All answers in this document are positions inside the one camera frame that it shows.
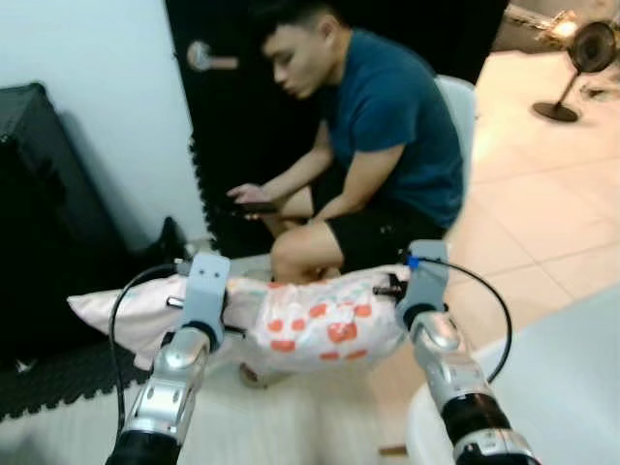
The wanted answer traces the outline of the black case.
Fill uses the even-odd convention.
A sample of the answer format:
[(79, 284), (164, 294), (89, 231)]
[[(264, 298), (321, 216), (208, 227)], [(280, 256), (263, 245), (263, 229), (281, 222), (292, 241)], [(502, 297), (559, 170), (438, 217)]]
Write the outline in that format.
[(0, 364), (105, 340), (67, 298), (120, 287), (132, 264), (45, 86), (0, 87)]

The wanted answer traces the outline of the black phone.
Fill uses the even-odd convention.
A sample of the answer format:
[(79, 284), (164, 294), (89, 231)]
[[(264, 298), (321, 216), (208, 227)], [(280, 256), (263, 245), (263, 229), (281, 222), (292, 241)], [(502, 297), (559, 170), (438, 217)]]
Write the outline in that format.
[(265, 214), (279, 214), (282, 208), (279, 204), (270, 201), (239, 201), (232, 203), (226, 209), (233, 216), (265, 216)]

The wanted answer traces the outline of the black foam mat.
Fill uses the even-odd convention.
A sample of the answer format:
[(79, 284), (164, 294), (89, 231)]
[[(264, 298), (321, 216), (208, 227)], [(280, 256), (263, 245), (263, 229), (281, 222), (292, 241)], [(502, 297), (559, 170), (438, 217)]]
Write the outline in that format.
[(149, 376), (134, 354), (106, 341), (28, 362), (0, 356), (0, 422), (113, 394), (118, 378), (128, 387)]

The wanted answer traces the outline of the man in blue shirt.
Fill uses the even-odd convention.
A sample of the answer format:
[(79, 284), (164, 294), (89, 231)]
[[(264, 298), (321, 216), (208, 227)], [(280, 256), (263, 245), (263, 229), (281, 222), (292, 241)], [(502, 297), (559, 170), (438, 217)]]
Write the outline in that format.
[(442, 239), (465, 200), (459, 134), (420, 56), (346, 25), (327, 0), (254, 0), (251, 28), (273, 78), (320, 114), (310, 149), (266, 183), (230, 190), (271, 202), (276, 283), (304, 284), (400, 260)]

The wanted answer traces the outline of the pink pillow with coloured spots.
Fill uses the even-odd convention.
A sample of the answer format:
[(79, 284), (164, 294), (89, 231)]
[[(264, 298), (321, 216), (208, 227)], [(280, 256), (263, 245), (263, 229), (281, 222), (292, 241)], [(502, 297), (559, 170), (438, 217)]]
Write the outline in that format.
[[(387, 274), (409, 279), (409, 270), (400, 265), (301, 285), (232, 278), (245, 332), (223, 350), (258, 371), (284, 373), (388, 357), (407, 331), (400, 326), (397, 302), (373, 294)], [(136, 356), (137, 367), (150, 368), (165, 333), (180, 324), (181, 310), (167, 300), (183, 296), (185, 280), (181, 275), (150, 280), (130, 289), (121, 301), (116, 341)]]

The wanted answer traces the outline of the white plastic chair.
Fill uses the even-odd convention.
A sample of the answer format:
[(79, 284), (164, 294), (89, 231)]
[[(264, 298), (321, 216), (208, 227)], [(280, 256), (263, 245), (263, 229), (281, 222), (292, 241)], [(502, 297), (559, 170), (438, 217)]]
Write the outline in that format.
[(459, 137), (464, 183), (462, 191), (466, 196), (471, 182), (471, 156), (477, 129), (477, 89), (470, 81), (447, 75), (438, 75), (437, 84), (446, 99), (453, 127)]

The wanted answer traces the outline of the black standing fan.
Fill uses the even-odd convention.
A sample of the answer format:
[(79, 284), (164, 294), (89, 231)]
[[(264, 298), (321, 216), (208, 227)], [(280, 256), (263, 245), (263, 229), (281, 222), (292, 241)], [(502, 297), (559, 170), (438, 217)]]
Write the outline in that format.
[(588, 25), (575, 28), (574, 34), (567, 42), (566, 53), (573, 66), (574, 75), (568, 80), (558, 101), (554, 103), (538, 102), (531, 106), (532, 112), (542, 118), (575, 123), (580, 115), (566, 105), (576, 81), (584, 74), (600, 74), (617, 59), (616, 31), (610, 23), (593, 21)]

